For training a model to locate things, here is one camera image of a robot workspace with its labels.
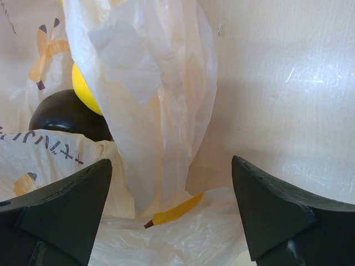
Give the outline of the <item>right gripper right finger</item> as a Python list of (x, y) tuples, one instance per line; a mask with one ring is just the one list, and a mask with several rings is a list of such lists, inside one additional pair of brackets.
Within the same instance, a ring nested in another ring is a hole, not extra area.
[(232, 182), (257, 265), (354, 265), (354, 205), (303, 190), (238, 156)]

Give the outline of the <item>yellow lemon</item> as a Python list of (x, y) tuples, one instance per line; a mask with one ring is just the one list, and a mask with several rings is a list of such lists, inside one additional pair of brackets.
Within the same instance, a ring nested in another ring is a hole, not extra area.
[(103, 116), (98, 104), (96, 103), (92, 92), (87, 86), (76, 63), (72, 67), (72, 83), (73, 89), (77, 97), (93, 112)]

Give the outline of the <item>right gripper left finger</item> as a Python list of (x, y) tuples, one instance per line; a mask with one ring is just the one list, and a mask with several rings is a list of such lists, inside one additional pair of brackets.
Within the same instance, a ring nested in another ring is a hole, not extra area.
[(1, 202), (1, 265), (88, 265), (112, 176), (102, 159)]

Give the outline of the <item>translucent printed plastic bag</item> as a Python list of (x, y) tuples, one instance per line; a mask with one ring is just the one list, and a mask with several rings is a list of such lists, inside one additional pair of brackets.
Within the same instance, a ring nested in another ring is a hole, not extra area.
[[(74, 64), (112, 142), (28, 127), (42, 100), (71, 89)], [(2, 1), (1, 199), (108, 158), (90, 265), (230, 265), (246, 248), (233, 189), (185, 189), (216, 89), (197, 1)]]

